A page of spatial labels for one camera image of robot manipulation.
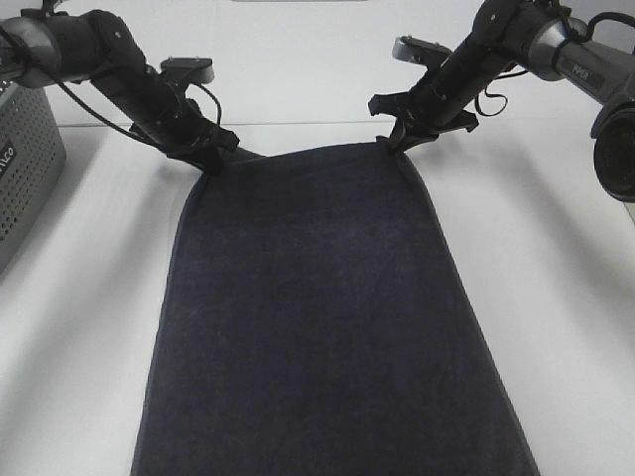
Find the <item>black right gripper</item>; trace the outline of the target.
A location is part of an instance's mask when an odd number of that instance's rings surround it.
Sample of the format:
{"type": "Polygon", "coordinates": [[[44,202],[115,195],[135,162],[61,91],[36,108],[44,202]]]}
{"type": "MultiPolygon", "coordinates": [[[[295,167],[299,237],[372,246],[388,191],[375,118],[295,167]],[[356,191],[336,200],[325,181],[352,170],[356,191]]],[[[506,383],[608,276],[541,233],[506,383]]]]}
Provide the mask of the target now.
{"type": "Polygon", "coordinates": [[[426,67],[424,76],[410,90],[372,96],[368,102],[371,115],[396,118],[387,136],[376,137],[386,153],[404,153],[435,141],[442,133],[471,131],[478,125],[475,115],[464,110],[476,94],[470,83],[476,72],[467,65],[470,53],[470,45],[463,42],[442,65],[426,67]]]}

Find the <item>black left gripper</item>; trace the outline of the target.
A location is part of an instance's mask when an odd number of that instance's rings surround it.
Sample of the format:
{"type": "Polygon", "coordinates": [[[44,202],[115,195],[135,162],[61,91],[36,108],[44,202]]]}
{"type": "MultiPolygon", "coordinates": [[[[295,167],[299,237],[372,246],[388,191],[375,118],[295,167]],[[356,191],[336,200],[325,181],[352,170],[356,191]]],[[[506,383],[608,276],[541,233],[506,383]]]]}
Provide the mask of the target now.
{"type": "Polygon", "coordinates": [[[189,86],[208,92],[206,84],[179,87],[161,76],[161,70],[148,66],[144,89],[138,97],[137,117],[130,132],[152,142],[167,157],[188,163],[211,177],[223,172],[225,153],[238,149],[237,135],[221,127],[222,108],[217,98],[216,119],[211,121],[197,103],[186,97],[189,86]]]}

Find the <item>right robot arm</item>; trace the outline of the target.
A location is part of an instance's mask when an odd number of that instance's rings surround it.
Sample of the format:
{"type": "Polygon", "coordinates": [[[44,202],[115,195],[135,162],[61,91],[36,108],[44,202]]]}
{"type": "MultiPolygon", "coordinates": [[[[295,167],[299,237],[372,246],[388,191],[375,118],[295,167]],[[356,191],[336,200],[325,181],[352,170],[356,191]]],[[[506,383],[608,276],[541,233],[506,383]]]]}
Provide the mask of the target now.
{"type": "Polygon", "coordinates": [[[572,17],[558,1],[485,1],[468,36],[455,49],[402,36],[397,60],[422,65],[424,76],[409,90],[376,94],[371,115],[396,122],[387,140],[405,152],[441,134],[478,125],[479,97],[490,83],[514,76],[514,68],[545,81],[568,80],[601,104],[590,136],[602,188],[624,203],[634,200],[634,56],[594,40],[602,21],[633,26],[633,17],[602,12],[588,22],[572,17]],[[476,109],[466,110],[467,104],[476,109]]]}

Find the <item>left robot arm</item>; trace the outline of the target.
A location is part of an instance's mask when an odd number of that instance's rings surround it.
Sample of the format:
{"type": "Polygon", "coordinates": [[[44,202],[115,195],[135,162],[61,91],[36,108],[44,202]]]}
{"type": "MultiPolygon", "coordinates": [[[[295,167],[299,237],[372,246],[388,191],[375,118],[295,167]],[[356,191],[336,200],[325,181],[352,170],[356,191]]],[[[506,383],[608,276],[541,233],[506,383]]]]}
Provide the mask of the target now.
{"type": "Polygon", "coordinates": [[[187,96],[190,86],[205,90],[212,82],[211,59],[168,58],[153,68],[120,17],[103,10],[71,16],[55,6],[46,1],[2,21],[2,80],[62,90],[87,81],[131,120],[124,136],[219,175],[239,139],[187,96]]]}

